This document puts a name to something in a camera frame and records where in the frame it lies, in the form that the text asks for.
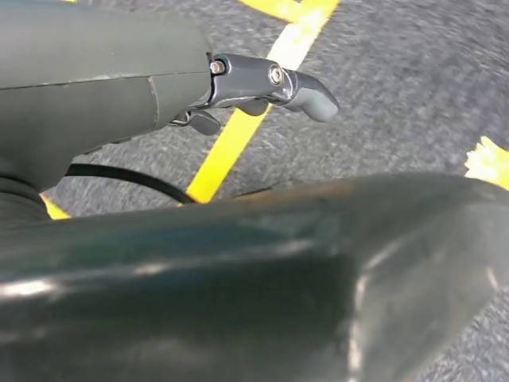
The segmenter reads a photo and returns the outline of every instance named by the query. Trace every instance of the hex bolt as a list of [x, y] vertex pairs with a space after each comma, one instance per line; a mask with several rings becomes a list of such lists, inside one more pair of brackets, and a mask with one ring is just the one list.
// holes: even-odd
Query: hex bolt
[[224, 62], [219, 60], [215, 60], [210, 62], [210, 72], [215, 76], [222, 74], [226, 72], [226, 65]]
[[269, 81], [274, 86], [281, 86], [284, 76], [283, 74], [283, 69], [277, 64], [272, 64], [269, 68]]

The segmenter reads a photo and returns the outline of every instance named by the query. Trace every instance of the yellow line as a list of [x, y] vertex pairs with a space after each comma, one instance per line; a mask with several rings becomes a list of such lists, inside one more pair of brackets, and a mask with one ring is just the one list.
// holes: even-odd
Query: yellow line
[[[254, 0], [242, 1], [248, 5], [255, 3]], [[299, 3], [298, 15], [291, 15], [294, 22], [285, 27], [267, 58], [284, 68], [299, 68], [339, 2], [340, 0], [302, 0]], [[265, 0], [260, 4], [263, 3], [268, 4]], [[210, 201], [268, 112], [268, 110], [264, 115], [252, 117], [235, 110], [191, 182], [187, 192], [202, 203]]]
[[488, 181], [509, 190], [509, 152], [481, 137], [474, 151], [467, 154], [465, 177]]
[[46, 209], [48, 209], [48, 214], [53, 220], [69, 219], [71, 217], [44, 195], [41, 195], [41, 197], [44, 201]]

